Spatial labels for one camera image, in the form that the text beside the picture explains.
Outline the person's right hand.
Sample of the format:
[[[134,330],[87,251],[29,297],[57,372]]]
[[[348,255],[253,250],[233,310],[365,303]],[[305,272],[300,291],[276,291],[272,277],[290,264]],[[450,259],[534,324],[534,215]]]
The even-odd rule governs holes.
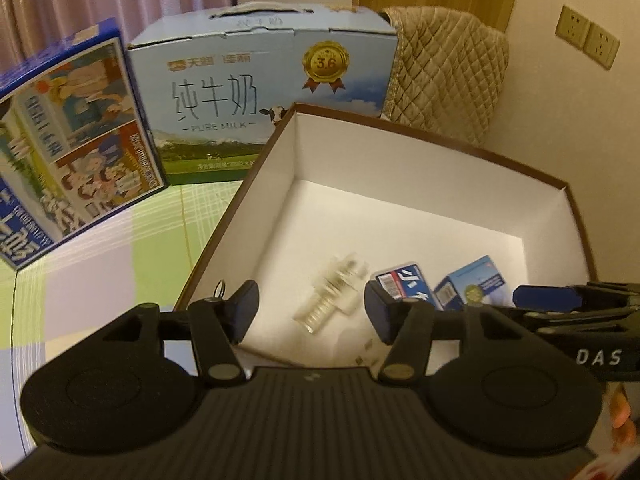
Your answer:
[[[608,382],[604,400],[611,421],[612,451],[619,453],[639,442],[639,383]]]

